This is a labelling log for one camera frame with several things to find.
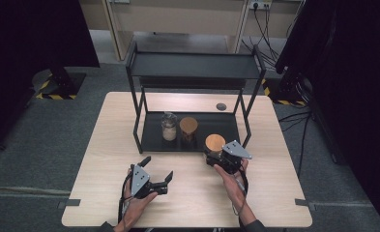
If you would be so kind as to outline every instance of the jar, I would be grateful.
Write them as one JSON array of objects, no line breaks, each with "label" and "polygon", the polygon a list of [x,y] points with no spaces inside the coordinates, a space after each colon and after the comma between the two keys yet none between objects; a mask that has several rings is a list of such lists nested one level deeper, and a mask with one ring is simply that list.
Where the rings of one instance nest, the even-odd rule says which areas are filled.
[{"label": "jar", "polygon": [[177,137],[177,116],[171,112],[162,115],[161,127],[162,137],[167,141],[172,141]]}]

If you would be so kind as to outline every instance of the black metal shelf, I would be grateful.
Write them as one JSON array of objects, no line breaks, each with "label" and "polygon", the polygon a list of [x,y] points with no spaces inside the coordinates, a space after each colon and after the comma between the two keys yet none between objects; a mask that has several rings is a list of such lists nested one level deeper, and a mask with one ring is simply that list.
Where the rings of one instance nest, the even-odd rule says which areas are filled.
[{"label": "black metal shelf", "polygon": [[[133,135],[140,153],[157,152],[202,152],[205,138],[211,133],[222,135],[226,141],[240,141],[235,114],[241,107],[247,128],[247,137],[243,147],[247,146],[251,136],[248,115],[265,75],[265,65],[257,46],[251,54],[207,54],[138,51],[136,42],[132,42],[126,61],[126,71],[132,91],[136,120]],[[138,102],[133,78],[139,78],[141,97]],[[243,91],[248,79],[256,80],[248,106],[245,106]],[[161,135],[161,117],[163,112],[149,111],[145,89],[215,89],[237,90],[238,98],[234,110],[222,112],[173,112],[178,120],[193,117],[198,121],[196,142],[191,144],[181,139],[177,125],[177,138],[166,141]],[[142,109],[145,120],[141,141],[137,129]]]}]

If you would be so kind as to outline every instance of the wooden table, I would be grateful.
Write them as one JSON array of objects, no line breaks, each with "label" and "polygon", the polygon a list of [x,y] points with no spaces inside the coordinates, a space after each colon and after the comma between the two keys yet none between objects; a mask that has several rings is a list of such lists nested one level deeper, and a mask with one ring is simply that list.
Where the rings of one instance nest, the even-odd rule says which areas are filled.
[{"label": "wooden table", "polygon": [[[225,103],[226,110],[231,111],[237,97],[146,95],[150,110],[172,112],[218,112],[219,102]],[[242,113],[238,114],[242,139],[246,131]],[[203,154],[144,152],[140,155],[132,136],[134,120],[131,93],[114,92],[106,96],[70,196],[70,199],[80,199],[80,205],[66,207],[63,224],[100,226],[108,221],[115,225],[121,188],[130,164],[151,156],[144,169],[151,175],[152,182],[162,181],[171,170],[174,177],[168,194],[158,196],[148,206],[136,227],[238,227],[238,218],[222,179],[206,164]],[[253,155],[248,166],[250,207],[267,227],[310,226],[312,218],[308,207],[295,204],[295,199],[305,197],[269,98],[256,98],[249,123],[252,137],[247,150]]]}]

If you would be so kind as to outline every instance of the power outlet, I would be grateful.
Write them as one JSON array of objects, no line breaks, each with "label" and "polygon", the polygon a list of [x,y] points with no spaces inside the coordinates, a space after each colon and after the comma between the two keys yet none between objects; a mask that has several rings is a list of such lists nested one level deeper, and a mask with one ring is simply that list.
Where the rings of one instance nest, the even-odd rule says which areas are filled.
[{"label": "power outlet", "polygon": [[254,5],[257,4],[257,10],[260,11],[269,11],[271,9],[272,0],[251,0],[249,8],[255,9]]}]

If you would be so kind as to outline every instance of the human arm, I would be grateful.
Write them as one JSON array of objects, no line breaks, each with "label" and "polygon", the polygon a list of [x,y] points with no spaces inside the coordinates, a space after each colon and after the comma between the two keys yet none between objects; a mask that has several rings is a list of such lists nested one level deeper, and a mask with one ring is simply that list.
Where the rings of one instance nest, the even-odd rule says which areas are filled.
[{"label": "human arm", "polygon": [[130,181],[127,181],[126,188],[124,189],[126,203],[128,204],[127,210],[123,215],[123,219],[113,228],[110,224],[105,222],[100,227],[100,232],[127,232],[129,231],[141,218],[147,205],[158,195],[156,192],[150,193],[148,196],[137,199],[131,197]]},{"label": "human arm", "polygon": [[[242,159],[242,168],[244,171],[247,171],[247,166],[248,160]],[[235,210],[238,212],[241,223],[245,226],[247,231],[266,231],[262,223],[256,219],[252,209],[249,207],[243,190],[239,186],[240,184],[244,184],[241,173],[237,172],[234,175],[230,175],[216,164],[214,165],[214,168],[222,177],[226,193],[231,200]]]}]

